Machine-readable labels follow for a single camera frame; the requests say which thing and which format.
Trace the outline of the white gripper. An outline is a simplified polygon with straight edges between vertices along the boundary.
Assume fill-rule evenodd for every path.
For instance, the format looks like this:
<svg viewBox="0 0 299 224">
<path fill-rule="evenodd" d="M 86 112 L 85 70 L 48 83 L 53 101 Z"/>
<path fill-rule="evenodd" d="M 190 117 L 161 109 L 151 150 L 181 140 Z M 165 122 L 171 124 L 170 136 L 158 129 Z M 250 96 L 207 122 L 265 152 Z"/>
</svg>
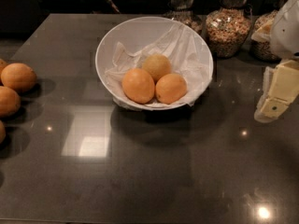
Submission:
<svg viewBox="0 0 299 224">
<path fill-rule="evenodd" d="M 251 39 L 256 42 L 269 42 L 274 20 L 269 20 L 258 29 L 254 29 Z M 263 73 L 263 95 L 254 113 L 261 123 L 278 119 L 299 95 L 299 62 L 282 59 L 274 67 L 266 67 Z"/>
</svg>

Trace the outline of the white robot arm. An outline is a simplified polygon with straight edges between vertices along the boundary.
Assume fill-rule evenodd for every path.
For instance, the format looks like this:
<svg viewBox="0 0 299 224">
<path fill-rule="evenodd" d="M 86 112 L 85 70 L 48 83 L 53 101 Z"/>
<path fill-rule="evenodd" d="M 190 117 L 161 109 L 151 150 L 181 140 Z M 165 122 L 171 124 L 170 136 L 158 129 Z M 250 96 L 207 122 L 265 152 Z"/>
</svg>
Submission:
<svg viewBox="0 0 299 224">
<path fill-rule="evenodd" d="M 288 0 L 272 22 L 263 25 L 251 38 L 267 41 L 281 62 L 263 73 L 263 95 L 254 118 L 267 123 L 278 119 L 299 95 L 299 0 Z"/>
</svg>

